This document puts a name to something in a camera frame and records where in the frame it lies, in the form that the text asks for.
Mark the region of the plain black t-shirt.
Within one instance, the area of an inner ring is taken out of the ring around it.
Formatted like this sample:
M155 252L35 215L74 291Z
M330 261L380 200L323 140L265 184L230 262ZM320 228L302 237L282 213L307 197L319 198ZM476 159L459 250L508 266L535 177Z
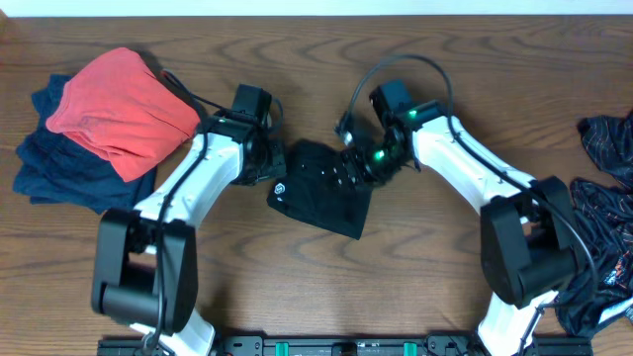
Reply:
M354 239L362 235L372 192L355 190L339 175L341 153L330 146L301 139L287 156L287 174L267 197L277 212Z

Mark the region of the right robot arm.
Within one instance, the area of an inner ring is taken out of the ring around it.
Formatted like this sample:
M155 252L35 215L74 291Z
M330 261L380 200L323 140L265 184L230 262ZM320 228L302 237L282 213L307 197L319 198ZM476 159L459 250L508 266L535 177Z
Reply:
M425 340L431 355L589 355L583 338L537 337L544 311L586 267L567 186L537 180L478 143L437 101L417 103L400 80L378 86L370 102L382 141L363 135L345 112L335 131L347 145L339 183L354 190L386 184L409 161L431 168L476 211L481 266L493 291L471 337Z

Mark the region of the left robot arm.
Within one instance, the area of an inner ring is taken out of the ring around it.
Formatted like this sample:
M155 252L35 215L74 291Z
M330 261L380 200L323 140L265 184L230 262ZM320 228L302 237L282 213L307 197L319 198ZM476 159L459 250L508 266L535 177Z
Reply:
M101 218L91 306L139 332L106 337L100 355L209 355L215 328L196 309L197 231L229 185L252 186L286 172L282 125L270 110L281 102L254 86L237 87L230 107L200 117L191 147L150 196Z

